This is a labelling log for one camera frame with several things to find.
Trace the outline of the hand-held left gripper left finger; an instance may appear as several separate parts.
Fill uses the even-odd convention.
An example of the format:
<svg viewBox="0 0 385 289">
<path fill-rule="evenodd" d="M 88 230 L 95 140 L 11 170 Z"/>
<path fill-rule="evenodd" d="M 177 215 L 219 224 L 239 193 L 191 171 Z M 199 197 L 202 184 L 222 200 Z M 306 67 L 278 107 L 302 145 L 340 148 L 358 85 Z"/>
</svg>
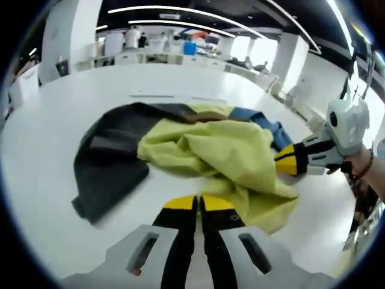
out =
<svg viewBox="0 0 385 289">
<path fill-rule="evenodd" d="M 167 202 L 106 253 L 107 288 L 184 288 L 194 251 L 197 198 Z"/>
</svg>

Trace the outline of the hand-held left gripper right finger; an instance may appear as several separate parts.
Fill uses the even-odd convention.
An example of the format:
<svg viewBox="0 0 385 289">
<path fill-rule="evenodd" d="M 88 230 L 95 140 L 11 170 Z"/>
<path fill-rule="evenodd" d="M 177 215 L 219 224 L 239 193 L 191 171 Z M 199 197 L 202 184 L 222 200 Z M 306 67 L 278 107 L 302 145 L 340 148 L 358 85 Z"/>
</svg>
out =
<svg viewBox="0 0 385 289">
<path fill-rule="evenodd" d="M 295 268 L 283 246 L 246 226 L 225 199 L 204 194 L 200 209 L 215 288 L 295 288 Z"/>
</svg>

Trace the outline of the person's right hand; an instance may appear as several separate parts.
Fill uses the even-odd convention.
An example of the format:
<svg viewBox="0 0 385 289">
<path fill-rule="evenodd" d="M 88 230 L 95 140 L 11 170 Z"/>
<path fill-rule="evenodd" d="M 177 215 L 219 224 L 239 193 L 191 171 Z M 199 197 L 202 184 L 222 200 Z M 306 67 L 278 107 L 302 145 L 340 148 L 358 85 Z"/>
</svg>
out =
<svg viewBox="0 0 385 289">
<path fill-rule="evenodd" d="M 328 175 L 340 170 L 343 173 L 353 175 L 355 179 L 362 178 L 373 163 L 373 151 L 363 147 L 358 153 L 344 157 L 342 164 L 327 165 Z"/>
</svg>

